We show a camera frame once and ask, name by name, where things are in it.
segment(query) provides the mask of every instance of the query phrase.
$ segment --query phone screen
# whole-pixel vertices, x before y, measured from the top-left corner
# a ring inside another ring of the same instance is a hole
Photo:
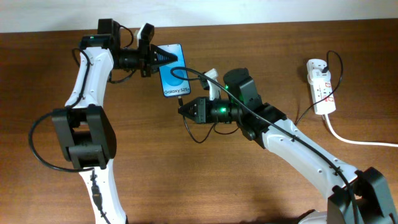
[[[159,67],[160,80],[163,87],[163,95],[165,97],[182,96],[191,93],[189,81],[175,78],[171,74],[171,69],[174,67],[185,67],[184,56],[182,53],[182,47],[180,44],[169,44],[158,46],[162,50],[170,52],[178,57],[176,62]],[[175,70],[174,74],[188,78],[187,71]]]

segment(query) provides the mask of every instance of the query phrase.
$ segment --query power strip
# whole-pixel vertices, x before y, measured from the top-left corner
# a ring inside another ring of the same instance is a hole
[[[307,62],[307,79],[311,86],[312,102],[316,103],[326,98],[333,90],[331,89],[331,73],[322,70],[326,67],[326,62],[321,59],[311,59]],[[314,106],[316,114],[329,114],[336,110],[335,98],[330,95],[327,99]]]

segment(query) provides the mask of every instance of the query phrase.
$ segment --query cable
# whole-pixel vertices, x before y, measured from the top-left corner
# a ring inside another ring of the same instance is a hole
[[[112,84],[118,84],[118,83],[125,82],[125,81],[129,80],[129,79],[132,77],[132,75],[133,75],[136,71],[137,71],[137,70],[133,70],[133,71],[130,73],[130,75],[128,75],[128,76],[126,76],[126,77],[124,77],[124,78],[122,78],[122,79],[120,79],[120,80],[112,80],[112,72],[110,72],[110,73],[109,73],[108,82],[109,82],[109,83],[112,83]]]
[[[94,168],[88,168],[88,169],[68,169],[68,168],[63,168],[63,167],[55,166],[55,165],[53,165],[53,164],[51,164],[51,163],[45,161],[45,160],[39,155],[39,153],[36,151],[36,148],[35,148],[34,143],[33,143],[33,133],[34,133],[36,127],[37,127],[43,120],[45,120],[45,119],[48,118],[49,116],[54,115],[55,113],[58,113],[58,112],[61,112],[61,111],[66,111],[66,110],[69,110],[69,109],[73,108],[73,107],[76,106],[76,105],[80,102],[80,100],[83,98],[83,92],[84,92],[84,89],[85,89],[86,80],[87,80],[88,72],[89,72],[89,70],[90,70],[91,62],[90,62],[90,59],[88,58],[87,54],[86,54],[84,51],[82,51],[82,49],[72,49],[73,59],[75,59],[75,62],[76,62],[79,66],[80,66],[79,61],[77,60],[76,55],[74,54],[74,53],[75,53],[75,50],[79,50],[79,51],[86,57],[86,59],[87,59],[86,73],[85,73],[85,77],[84,77],[84,79],[83,79],[83,84],[82,84],[82,86],[81,86],[81,90],[80,90],[80,93],[79,93],[79,97],[77,98],[76,102],[74,102],[72,105],[68,105],[68,106],[66,106],[64,109],[60,109],[60,110],[57,110],[57,111],[52,111],[52,112],[49,112],[49,113],[47,113],[47,114],[41,116],[39,119],[37,119],[37,120],[33,123],[32,127],[30,128],[29,134],[28,134],[28,142],[29,142],[30,150],[33,152],[33,155],[36,157],[36,159],[39,160],[43,165],[45,165],[45,166],[48,167],[48,168],[51,168],[51,169],[54,169],[54,170],[57,170],[57,171],[64,171],[64,172],[84,172],[84,171],[93,170]]]
[[[191,131],[189,130],[189,127],[188,127],[188,124],[187,124],[187,120],[185,119],[185,116],[182,116],[182,119],[184,120],[185,128],[187,129],[188,134],[189,134],[189,135],[191,136],[191,138],[192,138],[196,143],[198,143],[198,144],[201,144],[201,143],[203,143],[203,142],[206,141],[207,137],[208,137],[208,136],[210,135],[210,133],[211,133],[211,130],[212,130],[212,129],[216,126],[216,124],[217,124],[217,123],[214,123],[214,124],[211,126],[210,130],[207,132],[206,137],[205,137],[202,141],[198,141],[198,140],[195,139],[195,137],[193,137]]]
[[[343,79],[343,69],[344,69],[344,67],[343,67],[343,60],[341,59],[340,55],[339,55],[337,52],[335,52],[335,51],[333,51],[333,50],[329,50],[329,51],[326,53],[326,67],[322,70],[322,73],[326,73],[327,71],[329,71],[329,53],[330,53],[330,52],[332,52],[332,53],[334,53],[335,55],[337,55],[337,57],[338,57],[338,59],[339,59],[339,61],[340,61],[341,72],[340,72],[340,78],[339,78],[339,80],[338,80],[337,86],[336,86],[336,88],[335,88],[327,97],[325,97],[324,99],[322,99],[322,100],[320,100],[320,101],[318,101],[318,102],[315,102],[314,104],[312,104],[311,106],[309,106],[309,107],[304,111],[304,113],[300,116],[300,118],[294,123],[294,125],[296,125],[296,126],[297,126],[297,124],[301,121],[301,119],[308,113],[308,111],[309,111],[313,106],[315,106],[317,103],[320,103],[320,102],[322,102],[323,100],[329,98],[329,96],[331,96],[332,94],[334,94],[334,92],[335,92],[335,91],[338,89],[338,87],[340,86],[340,83],[341,83],[341,81],[342,81],[342,79]]]
[[[204,78],[206,80],[208,80],[209,82],[211,82],[212,84],[216,85],[217,87],[219,87],[221,90],[223,90],[226,94],[228,94],[228,96],[230,96],[234,102],[237,102],[243,109],[245,109],[248,113],[251,113],[253,116],[255,116],[256,118],[260,119],[261,121],[267,123],[269,126],[272,126],[274,128],[276,128],[276,130],[279,130],[280,132],[286,134],[288,137],[292,138],[293,141],[298,141],[300,144],[302,144],[303,146],[307,147],[309,150],[311,150],[312,152],[314,152],[316,155],[318,155],[319,157],[321,157],[339,176],[340,178],[343,180],[343,182],[345,183],[349,196],[351,197],[351,203],[353,204],[353,211],[354,211],[354,222],[355,224],[359,223],[359,218],[358,218],[358,206],[356,204],[356,200],[355,200],[355,196],[354,196],[354,192],[353,192],[353,188],[352,186],[349,184],[348,180],[346,179],[346,177],[343,175],[343,173],[341,173],[340,169],[337,168],[337,166],[332,163],[326,156],[324,156],[322,153],[320,153],[318,150],[316,150],[314,147],[312,147],[311,145],[309,145],[308,143],[306,143],[305,141],[301,140],[300,138],[298,138],[296,135],[289,133],[288,131],[284,130],[283,128],[279,127],[278,125],[266,120],[265,118],[263,118],[262,116],[258,115],[257,113],[255,113],[254,111],[250,110],[244,103],[242,103],[239,99],[237,99],[232,93],[230,93],[228,90],[226,90],[222,85],[220,85],[218,82],[214,81],[213,79],[207,77],[206,75],[191,69],[191,68],[185,68],[185,67],[174,67],[171,69],[171,74],[176,77],[176,78],[181,78],[179,76],[176,76],[176,74],[174,74],[175,70],[186,70],[189,72],[192,72],[196,75],[198,75],[200,78]]]
[[[91,186],[91,194],[92,194],[91,197],[93,198],[93,202],[94,202],[95,206],[97,206],[97,209],[101,214],[101,217],[103,217],[105,219],[107,224],[111,224],[102,209],[102,194],[100,192],[100,188],[96,184],[96,181],[95,181],[96,178],[97,178],[97,175],[95,175],[95,170],[93,170],[91,178],[90,178],[91,182],[93,183],[93,185]]]
[[[352,140],[347,140],[345,138],[340,137],[338,134],[335,133],[335,130],[331,127],[329,116],[327,114],[325,116],[325,121],[328,125],[328,128],[332,135],[334,135],[337,139],[343,142],[347,142],[350,144],[360,144],[360,145],[366,145],[366,146],[389,146],[389,147],[398,147],[398,144],[393,144],[393,143],[384,143],[384,142],[362,142],[362,141],[352,141]]]
[[[217,130],[216,130],[216,125],[214,126],[214,132],[215,133],[217,133],[217,134],[223,134],[223,135],[227,135],[227,134],[233,134],[233,133],[235,133],[237,130],[239,130],[239,128],[236,128],[234,131],[231,131],[231,132],[228,132],[228,133],[221,133],[221,132],[218,132]]]
[[[129,29],[129,28],[125,27],[125,26],[122,26],[122,25],[119,25],[119,29],[120,29],[120,27],[122,27],[122,28],[124,28],[125,30],[129,31],[129,33],[130,33],[130,35],[131,35],[131,41],[130,41],[130,43],[127,44],[127,45],[126,45],[125,47],[123,47],[123,48],[130,47],[130,46],[132,45],[132,43],[134,42],[134,34],[132,33],[131,29]]]

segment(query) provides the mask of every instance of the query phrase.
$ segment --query white background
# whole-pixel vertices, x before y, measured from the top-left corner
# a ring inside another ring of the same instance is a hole
[[[330,21],[398,17],[398,0],[1,0],[0,32]]]

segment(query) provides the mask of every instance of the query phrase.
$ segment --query wooden table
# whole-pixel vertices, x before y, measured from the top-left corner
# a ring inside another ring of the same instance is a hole
[[[69,98],[78,71],[70,50],[83,34],[93,33],[0,34],[1,223],[94,222],[81,177],[44,167],[27,145],[33,120]],[[129,42],[127,32],[123,42]],[[216,68],[222,76],[248,68],[263,101],[292,120],[311,103],[305,63],[325,59],[333,49],[345,64],[337,111],[331,114],[336,132],[348,139],[397,142],[397,19],[157,28],[152,43],[181,43],[187,66],[199,71]],[[336,58],[330,66],[336,85]],[[186,102],[208,95],[199,83],[191,87]],[[205,143],[194,143],[177,113],[177,99],[164,98],[161,89],[158,74],[135,75],[106,89],[104,108],[118,139],[114,175],[130,223],[239,223],[326,210],[315,187],[240,132],[212,133]],[[189,125],[197,138],[210,127]],[[343,143],[313,110],[299,128],[345,162],[379,169],[398,206],[398,149]],[[34,140],[46,160],[71,167],[50,121]]]

